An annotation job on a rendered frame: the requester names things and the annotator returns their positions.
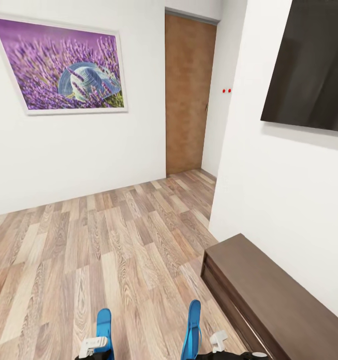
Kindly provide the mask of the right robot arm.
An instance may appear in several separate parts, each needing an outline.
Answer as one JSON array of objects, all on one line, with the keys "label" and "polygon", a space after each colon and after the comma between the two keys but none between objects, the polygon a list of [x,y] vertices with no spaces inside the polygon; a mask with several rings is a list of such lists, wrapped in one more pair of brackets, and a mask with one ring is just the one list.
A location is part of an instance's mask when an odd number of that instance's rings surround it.
[{"label": "right robot arm", "polygon": [[225,351],[224,341],[228,339],[225,330],[221,330],[213,334],[210,342],[215,346],[208,354],[198,354],[196,359],[186,360],[271,360],[267,354],[261,352],[246,351],[241,355]]}]

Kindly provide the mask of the sandal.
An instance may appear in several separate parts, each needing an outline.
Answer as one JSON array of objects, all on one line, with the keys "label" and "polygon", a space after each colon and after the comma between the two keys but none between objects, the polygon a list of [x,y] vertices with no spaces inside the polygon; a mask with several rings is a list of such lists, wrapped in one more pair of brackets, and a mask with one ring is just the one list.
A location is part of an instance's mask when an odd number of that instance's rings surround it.
[{"label": "sandal", "polygon": [[107,337],[109,342],[104,347],[94,348],[94,353],[106,352],[111,349],[111,354],[107,360],[115,360],[114,349],[111,339],[111,311],[108,308],[98,312],[97,337]]},{"label": "sandal", "polygon": [[[180,360],[196,359],[196,355],[198,355],[199,331],[201,334],[201,330],[199,326],[200,310],[201,310],[200,301],[194,299],[189,306],[187,332],[186,332],[186,337],[185,337]],[[202,341],[202,335],[201,335],[201,341]]]}]

